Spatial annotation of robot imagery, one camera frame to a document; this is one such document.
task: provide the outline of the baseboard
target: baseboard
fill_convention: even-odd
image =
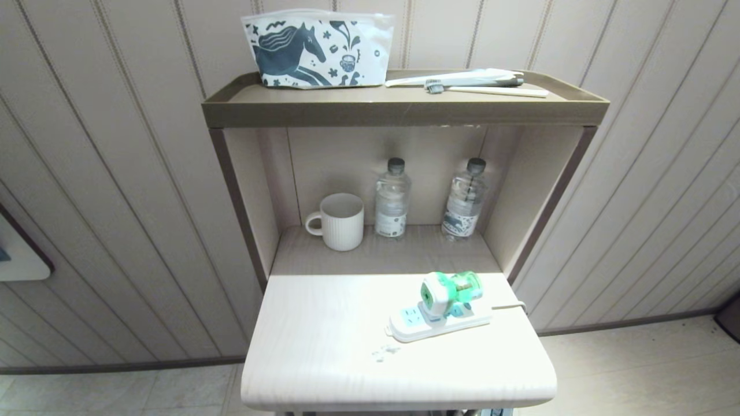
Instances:
[[[537,331],[537,334],[540,337],[548,337],[552,335],[564,335],[564,334],[574,334],[577,332],[599,331],[602,329],[623,328],[625,326],[645,325],[646,323],[675,321],[677,319],[693,318],[693,317],[702,316],[702,315],[713,315],[713,314],[716,314],[719,310],[720,308],[709,308],[709,309],[700,309],[698,311],[674,313],[671,315],[661,315],[661,316],[651,316],[649,318],[630,319],[627,321],[618,321],[618,322],[610,322],[610,323],[592,323],[589,325],[569,326],[568,328],[543,329],[542,331]]]
[[[84,374],[93,372],[134,372],[146,370],[181,369],[187,367],[218,366],[244,362],[245,355],[237,357],[198,358],[194,360],[159,361],[156,363],[127,363],[103,366],[72,367],[31,367],[0,368],[0,375],[33,375],[33,374]]]

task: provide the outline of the top shelf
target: top shelf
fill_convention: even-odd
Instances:
[[[388,79],[454,70],[392,70]],[[524,88],[547,98],[475,93],[428,94],[422,87],[272,89],[259,73],[236,78],[203,105],[210,128],[557,124],[597,126],[609,101],[567,82],[523,71]]]

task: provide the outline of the mug handle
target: mug handle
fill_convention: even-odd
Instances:
[[[314,212],[313,214],[306,217],[306,231],[312,235],[323,235],[321,228],[312,228],[310,226],[311,221],[321,218],[321,212]]]

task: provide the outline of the white mug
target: white mug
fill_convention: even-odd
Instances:
[[[363,242],[365,206],[360,197],[335,193],[321,200],[320,211],[306,218],[306,231],[320,235],[328,248],[345,252]],[[311,221],[321,218],[321,228],[311,227]]]

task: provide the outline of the bottle label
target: bottle label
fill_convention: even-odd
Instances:
[[[442,227],[445,227],[447,232],[457,237],[469,237],[473,235],[476,222],[478,222],[478,215],[467,217],[450,212],[448,209],[445,211]]]
[[[398,237],[406,230],[406,214],[391,217],[382,212],[375,213],[375,232],[383,237]]]

